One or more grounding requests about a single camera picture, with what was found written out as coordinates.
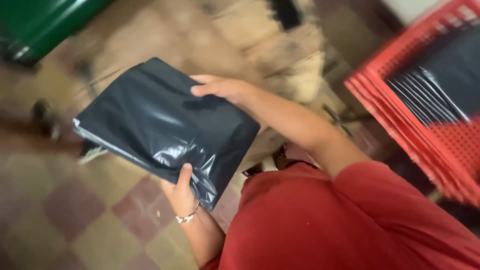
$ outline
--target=black plastic package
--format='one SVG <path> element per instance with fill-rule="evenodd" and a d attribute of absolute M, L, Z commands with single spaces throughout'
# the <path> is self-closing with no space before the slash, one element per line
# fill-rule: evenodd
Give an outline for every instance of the black plastic package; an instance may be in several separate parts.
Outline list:
<path fill-rule="evenodd" d="M 211 211 L 260 125 L 224 98 L 193 96 L 195 85 L 152 58 L 112 82 L 73 120 L 74 130 L 174 184 L 191 163 L 192 191 Z"/>
<path fill-rule="evenodd" d="M 480 26 L 448 30 L 387 84 L 424 125 L 480 114 Z"/>

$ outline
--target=red plastic crate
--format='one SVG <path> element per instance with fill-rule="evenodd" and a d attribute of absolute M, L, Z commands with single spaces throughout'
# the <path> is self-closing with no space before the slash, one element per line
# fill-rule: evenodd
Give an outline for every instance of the red plastic crate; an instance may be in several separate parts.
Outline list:
<path fill-rule="evenodd" d="M 478 14 L 478 0 L 453 0 L 428 11 L 346 81 L 352 93 L 446 196 L 476 206 L 480 206 L 480 116 L 471 124 L 425 127 L 384 79 L 446 28 L 476 21 Z"/>

